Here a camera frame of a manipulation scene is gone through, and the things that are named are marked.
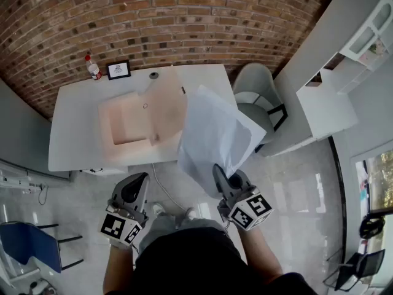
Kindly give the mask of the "window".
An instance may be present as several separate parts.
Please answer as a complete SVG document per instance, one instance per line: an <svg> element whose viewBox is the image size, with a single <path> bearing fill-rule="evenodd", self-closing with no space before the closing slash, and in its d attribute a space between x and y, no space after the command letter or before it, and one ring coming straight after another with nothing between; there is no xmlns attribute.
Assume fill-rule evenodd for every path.
<svg viewBox="0 0 393 295"><path fill-rule="evenodd" d="M393 149L356 163L362 214L393 208Z"/></svg>

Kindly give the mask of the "person's black shirt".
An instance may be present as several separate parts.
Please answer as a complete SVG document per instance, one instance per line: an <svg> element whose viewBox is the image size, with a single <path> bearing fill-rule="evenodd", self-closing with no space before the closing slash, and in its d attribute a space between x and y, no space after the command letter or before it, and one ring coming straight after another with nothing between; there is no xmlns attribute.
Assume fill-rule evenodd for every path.
<svg viewBox="0 0 393 295"><path fill-rule="evenodd" d="M317 295L298 273L269 283L212 228L180 230L154 240L136 260L131 295Z"/></svg>

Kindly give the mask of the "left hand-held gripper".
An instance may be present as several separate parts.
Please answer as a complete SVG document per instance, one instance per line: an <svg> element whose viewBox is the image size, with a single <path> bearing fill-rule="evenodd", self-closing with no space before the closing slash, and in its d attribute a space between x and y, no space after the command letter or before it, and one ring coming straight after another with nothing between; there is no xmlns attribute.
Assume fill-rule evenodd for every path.
<svg viewBox="0 0 393 295"><path fill-rule="evenodd" d="M145 211L150 176L137 173L121 180L107 201L98 232L115 242L131 246L149 217Z"/></svg>

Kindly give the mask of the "clear bottle with red cap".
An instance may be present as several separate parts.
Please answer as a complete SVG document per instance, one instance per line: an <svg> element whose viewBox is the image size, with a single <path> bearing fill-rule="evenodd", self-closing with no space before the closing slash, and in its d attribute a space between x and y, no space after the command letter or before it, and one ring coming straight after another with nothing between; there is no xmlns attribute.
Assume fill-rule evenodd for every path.
<svg viewBox="0 0 393 295"><path fill-rule="evenodd" d="M90 55L85 56L85 64L87 66L87 70L90 73L91 77L94 80L98 80L102 77L101 71L97 63L91 58Z"/></svg>

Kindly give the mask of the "beige cardboard box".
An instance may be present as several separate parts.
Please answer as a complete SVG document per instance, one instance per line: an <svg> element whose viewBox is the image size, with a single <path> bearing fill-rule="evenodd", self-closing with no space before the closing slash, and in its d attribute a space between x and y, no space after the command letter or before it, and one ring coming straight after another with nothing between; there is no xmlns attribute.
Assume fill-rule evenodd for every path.
<svg viewBox="0 0 393 295"><path fill-rule="evenodd" d="M127 93L99 105L105 156L120 161L171 139L184 126L187 97L174 67L151 80L142 93Z"/></svg>

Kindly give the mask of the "person's left forearm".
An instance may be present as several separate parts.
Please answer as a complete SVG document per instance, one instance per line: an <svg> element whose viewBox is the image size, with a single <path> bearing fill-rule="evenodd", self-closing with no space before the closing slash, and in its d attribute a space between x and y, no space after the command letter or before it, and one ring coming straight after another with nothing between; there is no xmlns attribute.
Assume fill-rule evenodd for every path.
<svg viewBox="0 0 393 295"><path fill-rule="evenodd" d="M130 293L133 271L133 250L111 245L103 281L103 294Z"/></svg>

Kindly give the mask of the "white cabinet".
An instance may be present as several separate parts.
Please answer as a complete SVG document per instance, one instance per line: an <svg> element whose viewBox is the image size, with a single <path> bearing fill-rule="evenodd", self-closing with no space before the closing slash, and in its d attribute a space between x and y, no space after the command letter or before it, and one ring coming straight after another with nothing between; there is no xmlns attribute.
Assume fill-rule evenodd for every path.
<svg viewBox="0 0 393 295"><path fill-rule="evenodd" d="M294 56L274 79L287 111L272 157L352 127L349 93L393 58L393 0L332 0Z"/></svg>

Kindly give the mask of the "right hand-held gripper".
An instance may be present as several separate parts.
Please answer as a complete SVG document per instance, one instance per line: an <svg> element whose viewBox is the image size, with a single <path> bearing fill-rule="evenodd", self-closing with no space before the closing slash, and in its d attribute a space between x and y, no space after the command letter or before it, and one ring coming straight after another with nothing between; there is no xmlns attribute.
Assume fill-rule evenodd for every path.
<svg viewBox="0 0 393 295"><path fill-rule="evenodd" d="M226 177L224 170L214 164L212 175L222 200L217 210L224 222L232 222L244 230L253 229L273 212L257 186L241 170Z"/></svg>

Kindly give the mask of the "black chair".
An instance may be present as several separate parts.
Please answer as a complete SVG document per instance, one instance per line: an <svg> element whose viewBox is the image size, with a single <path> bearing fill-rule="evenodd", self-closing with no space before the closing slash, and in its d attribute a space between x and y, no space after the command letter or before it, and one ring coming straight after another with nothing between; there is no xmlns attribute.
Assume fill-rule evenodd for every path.
<svg viewBox="0 0 393 295"><path fill-rule="evenodd" d="M338 264L323 280L323 284L334 291L350 292L362 278L372 277L379 272L384 256L385 249L365 254L356 252L348 261Z"/></svg>

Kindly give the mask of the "white under-desk tray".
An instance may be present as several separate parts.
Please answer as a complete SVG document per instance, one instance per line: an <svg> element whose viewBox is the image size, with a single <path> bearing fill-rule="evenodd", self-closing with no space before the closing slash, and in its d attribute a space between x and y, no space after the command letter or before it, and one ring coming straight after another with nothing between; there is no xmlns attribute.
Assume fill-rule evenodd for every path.
<svg viewBox="0 0 393 295"><path fill-rule="evenodd" d="M88 173L95 176L124 175L128 173L128 167L121 166L121 167L106 167L106 168L90 168L86 170L79 170L79 172Z"/></svg>

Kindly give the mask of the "white device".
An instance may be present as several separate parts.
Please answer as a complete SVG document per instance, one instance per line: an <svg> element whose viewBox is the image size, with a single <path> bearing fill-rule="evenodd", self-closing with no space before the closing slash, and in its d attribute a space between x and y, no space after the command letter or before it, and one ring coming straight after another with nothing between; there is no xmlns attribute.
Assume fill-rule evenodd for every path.
<svg viewBox="0 0 393 295"><path fill-rule="evenodd" d="M47 280L41 278L30 284L29 295L58 295L58 293Z"/></svg>

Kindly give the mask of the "person's right forearm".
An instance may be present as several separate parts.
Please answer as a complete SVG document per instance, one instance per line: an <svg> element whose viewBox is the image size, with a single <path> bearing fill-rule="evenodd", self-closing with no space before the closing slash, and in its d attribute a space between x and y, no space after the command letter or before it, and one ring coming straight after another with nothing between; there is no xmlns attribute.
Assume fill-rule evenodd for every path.
<svg viewBox="0 0 393 295"><path fill-rule="evenodd" d="M239 226L236 228L246 255L247 264L260 276L263 283L269 284L282 276L282 267L268 246L260 228L254 227L250 230L244 230Z"/></svg>

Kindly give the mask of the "blue chair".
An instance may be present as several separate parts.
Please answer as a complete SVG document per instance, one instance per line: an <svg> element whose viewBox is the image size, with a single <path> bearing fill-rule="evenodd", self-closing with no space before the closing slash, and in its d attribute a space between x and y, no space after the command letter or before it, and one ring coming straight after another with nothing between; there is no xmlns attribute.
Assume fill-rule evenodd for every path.
<svg viewBox="0 0 393 295"><path fill-rule="evenodd" d="M4 253L20 263L27 265L31 258L44 263L57 273L83 263L80 259L68 265L61 262L60 245L80 240L83 236L58 240L45 230L58 227L59 224L34 225L28 222L3 222L0 224L0 247Z"/></svg>

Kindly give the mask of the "black picture frame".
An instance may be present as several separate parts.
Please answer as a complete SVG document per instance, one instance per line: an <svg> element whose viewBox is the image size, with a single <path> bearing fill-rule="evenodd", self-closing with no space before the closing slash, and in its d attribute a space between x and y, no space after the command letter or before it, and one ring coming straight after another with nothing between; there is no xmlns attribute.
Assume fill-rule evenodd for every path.
<svg viewBox="0 0 393 295"><path fill-rule="evenodd" d="M128 60L116 61L106 64L106 72L108 79L121 79L131 76L130 62Z"/></svg>

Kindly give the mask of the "grey padded chair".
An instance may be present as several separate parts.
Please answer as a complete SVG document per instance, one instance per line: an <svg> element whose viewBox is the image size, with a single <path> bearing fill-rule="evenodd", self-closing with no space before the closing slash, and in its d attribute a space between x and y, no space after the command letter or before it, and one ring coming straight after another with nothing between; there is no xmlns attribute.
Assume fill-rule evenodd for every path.
<svg viewBox="0 0 393 295"><path fill-rule="evenodd" d="M276 131L288 118L270 70L261 63L246 64L234 81L233 93L238 109L266 131L255 148L259 152L275 139Z"/></svg>

